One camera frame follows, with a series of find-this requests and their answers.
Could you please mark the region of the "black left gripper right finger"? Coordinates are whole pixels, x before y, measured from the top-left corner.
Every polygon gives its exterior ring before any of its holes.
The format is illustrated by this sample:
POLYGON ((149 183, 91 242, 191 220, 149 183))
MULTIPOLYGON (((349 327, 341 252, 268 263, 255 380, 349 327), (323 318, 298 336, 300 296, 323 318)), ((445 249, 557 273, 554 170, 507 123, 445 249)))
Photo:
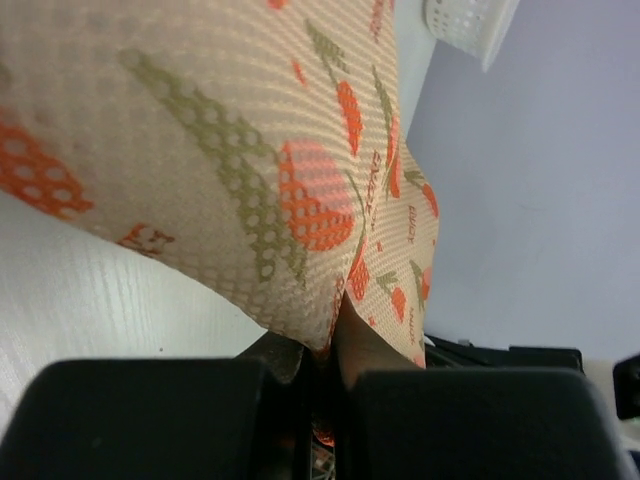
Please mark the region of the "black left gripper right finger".
POLYGON ((341 479, 629 479, 595 386, 568 369, 422 369, 356 313, 333 337, 346 399, 341 479))

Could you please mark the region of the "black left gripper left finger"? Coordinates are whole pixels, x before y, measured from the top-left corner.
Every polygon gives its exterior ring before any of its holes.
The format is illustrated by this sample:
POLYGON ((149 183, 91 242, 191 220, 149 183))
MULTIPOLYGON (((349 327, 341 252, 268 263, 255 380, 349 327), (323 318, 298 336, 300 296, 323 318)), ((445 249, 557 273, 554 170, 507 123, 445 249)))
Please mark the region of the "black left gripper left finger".
POLYGON ((22 395, 5 479, 307 479, 310 355, 267 333, 234 358, 65 360, 22 395))

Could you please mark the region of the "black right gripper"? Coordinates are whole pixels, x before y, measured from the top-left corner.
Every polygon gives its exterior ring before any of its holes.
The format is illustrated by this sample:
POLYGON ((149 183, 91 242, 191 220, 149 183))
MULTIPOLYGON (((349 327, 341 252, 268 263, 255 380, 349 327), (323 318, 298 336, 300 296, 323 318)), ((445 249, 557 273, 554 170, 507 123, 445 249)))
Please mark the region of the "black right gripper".
POLYGON ((469 342, 425 337, 429 366, 486 368, 556 368, 579 372, 605 395, 620 420, 639 418, 639 356, 609 362, 586 359, 580 350, 564 347, 510 346, 493 349, 469 342))

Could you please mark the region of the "floral mesh laundry bag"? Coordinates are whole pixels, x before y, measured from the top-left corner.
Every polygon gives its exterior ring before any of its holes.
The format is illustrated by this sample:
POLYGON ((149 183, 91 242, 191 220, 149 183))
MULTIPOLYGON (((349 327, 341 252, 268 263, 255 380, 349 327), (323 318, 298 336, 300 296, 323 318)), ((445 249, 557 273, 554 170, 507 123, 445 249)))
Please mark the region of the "floral mesh laundry bag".
POLYGON ((401 1, 5 1, 1 189, 328 355, 349 300, 423 365, 439 230, 401 1))

